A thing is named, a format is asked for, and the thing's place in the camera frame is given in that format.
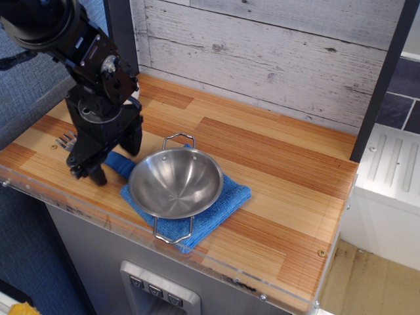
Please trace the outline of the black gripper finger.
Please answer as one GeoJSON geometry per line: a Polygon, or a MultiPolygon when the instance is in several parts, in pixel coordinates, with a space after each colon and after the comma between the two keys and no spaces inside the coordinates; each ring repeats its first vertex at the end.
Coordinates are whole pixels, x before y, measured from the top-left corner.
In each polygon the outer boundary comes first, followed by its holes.
{"type": "Polygon", "coordinates": [[[100,165],[95,165],[88,170],[91,180],[97,186],[104,186],[107,183],[106,175],[100,165]]]}
{"type": "Polygon", "coordinates": [[[134,123],[126,128],[119,145],[132,156],[136,156],[140,152],[141,142],[142,125],[134,123]]]}

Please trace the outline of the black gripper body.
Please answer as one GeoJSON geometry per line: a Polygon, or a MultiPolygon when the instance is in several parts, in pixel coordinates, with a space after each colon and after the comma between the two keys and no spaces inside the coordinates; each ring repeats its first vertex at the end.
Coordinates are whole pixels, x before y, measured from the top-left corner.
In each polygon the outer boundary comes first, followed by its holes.
{"type": "Polygon", "coordinates": [[[89,177],[88,170],[100,165],[123,136],[128,126],[143,122],[140,101],[117,106],[100,116],[99,106],[109,105],[105,96],[91,94],[82,87],[73,87],[66,97],[66,105],[77,131],[77,142],[66,160],[70,173],[77,179],[89,177]]]}

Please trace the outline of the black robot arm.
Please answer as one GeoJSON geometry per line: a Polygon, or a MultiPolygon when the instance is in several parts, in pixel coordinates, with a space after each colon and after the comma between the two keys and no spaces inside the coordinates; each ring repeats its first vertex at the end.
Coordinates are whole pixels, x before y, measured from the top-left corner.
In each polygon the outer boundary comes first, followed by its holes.
{"type": "Polygon", "coordinates": [[[19,62],[47,53],[76,82],[66,96],[77,130],[66,163],[75,178],[104,185],[101,165],[108,153],[120,145],[135,156],[142,141],[138,79],[130,65],[78,1],[2,1],[1,23],[25,50],[19,62]]]}

